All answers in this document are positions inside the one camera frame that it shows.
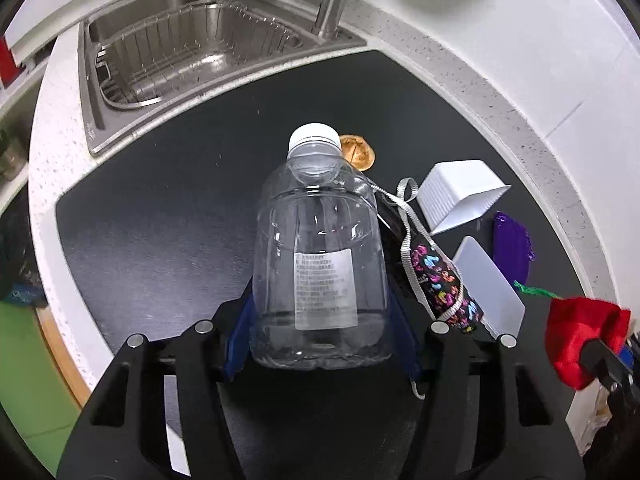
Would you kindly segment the red fabric cloth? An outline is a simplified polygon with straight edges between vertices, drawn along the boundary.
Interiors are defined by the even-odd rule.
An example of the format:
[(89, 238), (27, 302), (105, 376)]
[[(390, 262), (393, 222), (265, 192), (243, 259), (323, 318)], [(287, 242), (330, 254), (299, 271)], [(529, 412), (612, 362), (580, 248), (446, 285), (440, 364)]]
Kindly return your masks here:
[(631, 310), (612, 302), (586, 297), (552, 298), (544, 348), (560, 381), (575, 391), (587, 388), (596, 376), (579, 362), (582, 346), (600, 339), (614, 353), (620, 352), (630, 320)]

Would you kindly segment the colourful patterned pouch with ribbon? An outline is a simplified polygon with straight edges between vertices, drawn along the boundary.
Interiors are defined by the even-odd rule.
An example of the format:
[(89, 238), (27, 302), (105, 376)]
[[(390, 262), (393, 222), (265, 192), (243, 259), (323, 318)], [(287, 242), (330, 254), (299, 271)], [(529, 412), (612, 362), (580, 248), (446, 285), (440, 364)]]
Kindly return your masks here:
[(374, 191), (381, 234), (387, 237), (385, 253), (399, 258), (399, 267), (414, 299), (432, 320), (443, 322), (461, 333), (475, 332), (484, 311), (469, 293), (460, 271), (433, 240), (419, 215), (411, 207), (419, 187), (403, 178), (391, 193), (376, 183)]

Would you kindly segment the clear plastic water bottle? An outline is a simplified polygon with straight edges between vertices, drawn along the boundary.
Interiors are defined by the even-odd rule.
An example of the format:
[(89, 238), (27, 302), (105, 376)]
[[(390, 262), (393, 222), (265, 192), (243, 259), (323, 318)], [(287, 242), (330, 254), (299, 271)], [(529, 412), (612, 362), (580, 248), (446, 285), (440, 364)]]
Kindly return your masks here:
[(298, 127), (262, 187), (250, 352), (284, 370), (346, 370), (393, 352), (378, 208), (330, 126)]

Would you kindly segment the white plastic lid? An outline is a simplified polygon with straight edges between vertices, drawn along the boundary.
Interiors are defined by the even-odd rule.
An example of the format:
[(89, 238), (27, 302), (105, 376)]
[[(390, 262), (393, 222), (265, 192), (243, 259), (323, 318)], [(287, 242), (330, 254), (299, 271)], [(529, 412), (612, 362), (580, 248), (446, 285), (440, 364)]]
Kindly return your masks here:
[(462, 240), (454, 264), (471, 297), (484, 312), (482, 322), (488, 333), (496, 339), (501, 336), (518, 339), (525, 306), (475, 238), (466, 236)]

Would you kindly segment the purple wrapper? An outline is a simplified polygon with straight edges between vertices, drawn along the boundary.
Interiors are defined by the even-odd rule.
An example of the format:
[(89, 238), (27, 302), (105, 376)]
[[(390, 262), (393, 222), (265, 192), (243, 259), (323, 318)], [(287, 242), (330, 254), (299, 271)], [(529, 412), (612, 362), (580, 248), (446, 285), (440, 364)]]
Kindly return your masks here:
[(492, 261), (506, 280), (525, 285), (535, 260), (532, 240), (526, 227), (498, 211), (492, 222)]

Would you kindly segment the white plastic ribbed tray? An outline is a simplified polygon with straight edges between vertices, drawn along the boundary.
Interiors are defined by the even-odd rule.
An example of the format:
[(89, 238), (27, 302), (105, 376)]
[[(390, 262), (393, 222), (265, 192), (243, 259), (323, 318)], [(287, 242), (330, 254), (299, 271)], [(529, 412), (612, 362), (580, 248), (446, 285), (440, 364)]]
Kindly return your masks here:
[(416, 200), (435, 235), (480, 218), (509, 188), (482, 160), (438, 162)]

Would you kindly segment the brown round cookie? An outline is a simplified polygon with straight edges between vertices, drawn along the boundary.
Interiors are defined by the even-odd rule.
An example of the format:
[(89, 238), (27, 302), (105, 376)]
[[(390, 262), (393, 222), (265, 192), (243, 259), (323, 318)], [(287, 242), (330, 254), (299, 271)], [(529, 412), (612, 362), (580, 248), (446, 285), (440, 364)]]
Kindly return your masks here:
[(342, 134), (341, 149), (344, 159), (359, 171), (370, 169), (375, 162), (375, 151), (362, 136)]

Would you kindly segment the black countertop mat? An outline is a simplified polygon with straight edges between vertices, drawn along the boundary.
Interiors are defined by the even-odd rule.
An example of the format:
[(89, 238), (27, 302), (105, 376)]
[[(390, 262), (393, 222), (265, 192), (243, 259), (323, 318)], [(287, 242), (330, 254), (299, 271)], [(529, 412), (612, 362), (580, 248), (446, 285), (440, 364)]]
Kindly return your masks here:
[(55, 207), (114, 356), (61, 479), (580, 479), (540, 352), (434, 330), (375, 188), (487, 144), (378, 52), (171, 118)]

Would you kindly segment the stainless steel sink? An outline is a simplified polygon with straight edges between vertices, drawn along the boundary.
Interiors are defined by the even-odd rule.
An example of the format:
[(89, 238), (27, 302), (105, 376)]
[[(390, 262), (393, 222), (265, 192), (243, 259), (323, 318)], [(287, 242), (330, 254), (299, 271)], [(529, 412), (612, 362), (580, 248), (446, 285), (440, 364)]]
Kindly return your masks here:
[(233, 79), (365, 44), (345, 29), (333, 39), (311, 29), (274, 0), (118, 0), (88, 16), (79, 89), (89, 153)]

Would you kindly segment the red kettle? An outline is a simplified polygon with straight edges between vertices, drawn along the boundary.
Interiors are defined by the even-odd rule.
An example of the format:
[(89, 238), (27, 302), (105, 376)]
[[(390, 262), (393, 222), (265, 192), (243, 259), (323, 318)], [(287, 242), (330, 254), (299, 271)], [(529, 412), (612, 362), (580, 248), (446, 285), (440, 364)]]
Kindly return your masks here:
[(0, 39), (0, 78), (2, 86), (8, 88), (20, 76), (22, 69), (15, 64), (11, 50), (6, 44), (6, 38)]

